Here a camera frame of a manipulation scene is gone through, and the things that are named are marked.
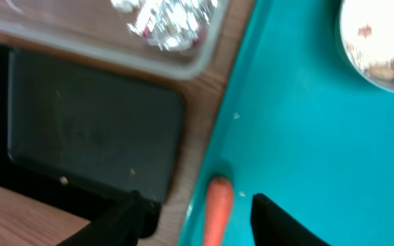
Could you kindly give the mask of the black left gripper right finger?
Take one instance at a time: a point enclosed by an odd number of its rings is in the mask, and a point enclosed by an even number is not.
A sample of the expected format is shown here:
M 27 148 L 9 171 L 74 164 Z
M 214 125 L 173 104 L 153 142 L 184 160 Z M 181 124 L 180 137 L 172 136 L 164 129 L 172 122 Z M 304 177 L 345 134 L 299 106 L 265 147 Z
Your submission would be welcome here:
M 250 224 L 256 246 L 328 246 L 262 193 L 252 197 Z

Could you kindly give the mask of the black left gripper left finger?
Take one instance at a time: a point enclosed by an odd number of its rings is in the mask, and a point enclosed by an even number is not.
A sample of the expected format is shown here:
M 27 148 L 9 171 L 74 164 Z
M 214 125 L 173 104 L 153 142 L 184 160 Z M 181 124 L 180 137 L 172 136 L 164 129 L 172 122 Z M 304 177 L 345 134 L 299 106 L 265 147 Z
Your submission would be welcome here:
M 58 246 L 137 245 L 155 232 L 160 212 L 160 203 L 132 191 Z

